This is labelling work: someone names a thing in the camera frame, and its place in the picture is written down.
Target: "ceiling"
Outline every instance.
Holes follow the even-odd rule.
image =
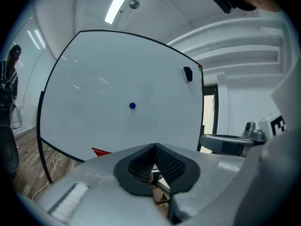
[[[113,24],[105,22],[113,0],[35,0],[37,20],[56,58],[81,30],[132,32],[168,43],[196,28],[250,14],[234,9],[225,14],[212,0],[125,0]]]

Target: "blue dot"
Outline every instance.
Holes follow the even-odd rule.
[[[136,104],[135,104],[135,103],[131,103],[131,104],[130,104],[130,108],[131,108],[131,109],[135,109],[135,108],[136,108]]]

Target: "ceiling light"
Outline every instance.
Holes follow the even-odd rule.
[[[39,39],[39,41],[41,42],[43,48],[45,48],[45,47],[46,47],[46,46],[45,46],[45,43],[44,43],[44,41],[43,41],[43,39],[42,39],[42,36],[40,35],[39,31],[38,31],[38,30],[34,30],[34,31],[36,32],[36,35],[38,36],[38,39]]]
[[[29,34],[29,37],[32,39],[34,45],[35,45],[38,49],[41,49],[41,48],[38,46],[36,40],[34,40],[34,38],[33,38],[33,36],[32,36],[32,33],[31,33],[29,30],[27,30],[27,32],[28,32],[28,34]]]
[[[99,77],[99,79],[103,82],[105,82],[106,84],[109,84],[107,81],[105,81],[103,78]]]
[[[113,0],[109,11],[107,13],[107,16],[105,17],[105,21],[107,23],[112,24],[114,22],[114,19],[121,8],[122,4],[124,3],[125,0]]]

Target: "white wall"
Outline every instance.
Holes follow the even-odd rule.
[[[75,36],[74,0],[35,0],[37,20],[54,56],[58,58]]]
[[[270,95],[292,60],[286,24],[279,17],[228,20],[169,43],[203,66],[205,85],[218,84],[218,134],[240,136],[247,122],[278,111]]]

